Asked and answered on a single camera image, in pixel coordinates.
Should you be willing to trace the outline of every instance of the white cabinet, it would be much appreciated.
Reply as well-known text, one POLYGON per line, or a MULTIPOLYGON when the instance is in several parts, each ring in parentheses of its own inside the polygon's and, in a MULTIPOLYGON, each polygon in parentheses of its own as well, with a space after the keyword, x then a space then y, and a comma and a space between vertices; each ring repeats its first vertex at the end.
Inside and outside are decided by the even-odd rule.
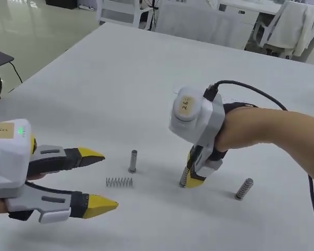
POLYGON ((244 50, 253 30, 253 25, 239 22, 235 27, 235 32, 231 38, 230 47, 244 50))
POLYGON ((220 5, 221 11, 230 13, 233 15, 238 15, 240 22, 235 27, 235 33, 232 37, 231 47, 244 50, 250 36, 251 32, 257 21, 259 12, 254 12, 252 10, 242 9, 233 6, 220 5))

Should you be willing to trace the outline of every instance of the metal rod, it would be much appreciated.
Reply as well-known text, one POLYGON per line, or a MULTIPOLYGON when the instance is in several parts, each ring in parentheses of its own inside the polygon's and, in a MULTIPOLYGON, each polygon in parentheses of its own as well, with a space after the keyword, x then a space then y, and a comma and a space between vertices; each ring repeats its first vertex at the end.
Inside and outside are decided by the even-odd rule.
POLYGON ((130 158, 130 166, 128 168, 128 172, 134 174, 136 173, 136 160, 137 160, 137 151, 131 151, 131 158, 130 158))

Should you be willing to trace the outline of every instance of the metal pin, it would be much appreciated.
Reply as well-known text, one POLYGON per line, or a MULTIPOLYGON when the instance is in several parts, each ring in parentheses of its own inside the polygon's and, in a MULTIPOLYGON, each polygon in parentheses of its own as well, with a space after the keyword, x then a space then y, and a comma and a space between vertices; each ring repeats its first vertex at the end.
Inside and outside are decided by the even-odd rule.
POLYGON ((137 160, 137 151, 131 151, 131 158, 130 158, 130 166, 128 168, 128 172, 134 174, 136 173, 136 160, 137 160))
POLYGON ((243 200, 246 193, 250 190, 250 188, 253 186, 253 180, 251 178, 248 178, 245 180, 245 182, 242 184, 240 189, 235 193, 235 199, 237 200, 243 200))

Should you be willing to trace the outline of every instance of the yellow fingertip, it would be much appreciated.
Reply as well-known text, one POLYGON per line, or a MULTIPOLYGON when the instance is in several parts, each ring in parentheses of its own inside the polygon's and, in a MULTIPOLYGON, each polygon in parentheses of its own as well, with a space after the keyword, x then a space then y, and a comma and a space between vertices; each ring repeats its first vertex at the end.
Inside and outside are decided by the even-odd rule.
POLYGON ((33 154, 33 143, 35 140, 35 136, 33 133, 30 134, 30 156, 33 154))
POLYGON ((194 188, 202 185, 204 182, 202 180, 194 179, 190 176, 190 172, 187 174, 186 186, 185 188, 194 188))
POLYGON ((90 149, 84 148, 84 147, 78 147, 78 151, 81 154, 82 157, 88 157, 88 156, 98 156, 98 157, 103 157, 104 155, 101 153, 97 153, 95 151, 92 151, 90 149))
POLYGON ((109 200, 105 197, 90 195, 83 219, 93 218, 100 214, 109 212, 116 209, 118 205, 119 204, 117 202, 109 200))

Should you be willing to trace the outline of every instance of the desk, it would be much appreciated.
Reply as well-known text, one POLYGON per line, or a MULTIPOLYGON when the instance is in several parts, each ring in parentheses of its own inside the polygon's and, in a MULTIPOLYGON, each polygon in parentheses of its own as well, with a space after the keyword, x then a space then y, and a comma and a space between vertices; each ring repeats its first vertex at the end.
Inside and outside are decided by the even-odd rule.
MULTIPOLYGON (((114 24, 102 25, 5 96, 0 121, 27 118, 38 144, 85 146, 106 156, 37 184, 102 194, 119 207, 50 225, 39 225, 36 216, 18 222, 0 215, 0 251, 314 250, 307 175, 275 146, 230 151, 203 186, 178 186, 191 145, 168 130, 173 91, 204 90, 221 79, 253 85, 314 115, 313 65, 114 24), (133 149, 138 171, 131 175, 133 149), (129 176, 133 188, 106 187, 106 177, 129 176), (254 187, 234 200, 248 177, 254 187)), ((225 101, 276 108, 241 87, 220 92, 225 101)))
POLYGON ((221 0, 220 4, 271 15, 276 15, 282 6, 270 0, 221 0))

